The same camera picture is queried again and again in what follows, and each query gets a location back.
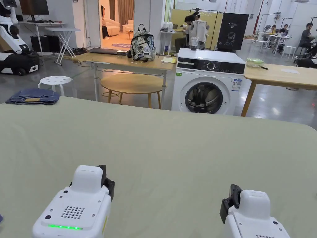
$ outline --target control knob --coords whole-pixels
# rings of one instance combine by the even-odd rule
[[[208,64],[207,64],[207,69],[209,69],[209,70],[213,70],[213,69],[215,69],[215,63],[213,63],[213,62],[209,62]]]

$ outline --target wheel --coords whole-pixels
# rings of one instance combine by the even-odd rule
[[[17,73],[18,73],[19,76],[24,76],[24,75],[26,75],[26,71],[25,71],[25,69],[23,69],[23,68],[17,69]]]

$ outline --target washing machine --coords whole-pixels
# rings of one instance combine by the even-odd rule
[[[233,115],[244,67],[234,53],[181,48],[172,111]]]

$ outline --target round rug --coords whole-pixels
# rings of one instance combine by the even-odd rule
[[[130,48],[130,44],[112,44],[114,47]]]

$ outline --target doorway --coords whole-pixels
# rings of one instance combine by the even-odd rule
[[[101,48],[129,50],[134,0],[99,0],[99,9]]]

